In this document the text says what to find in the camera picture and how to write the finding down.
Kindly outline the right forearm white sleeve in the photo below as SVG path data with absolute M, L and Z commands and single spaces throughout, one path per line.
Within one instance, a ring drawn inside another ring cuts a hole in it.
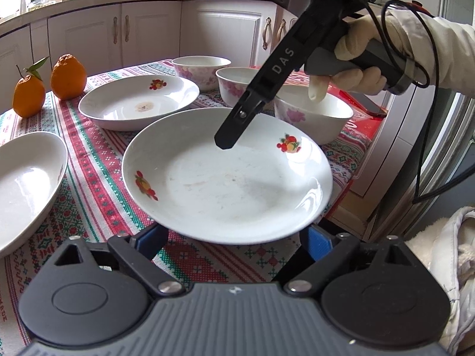
M 390 39 L 405 56 L 419 63 L 432 84 L 474 96 L 474 27 L 409 10 L 386 15 Z

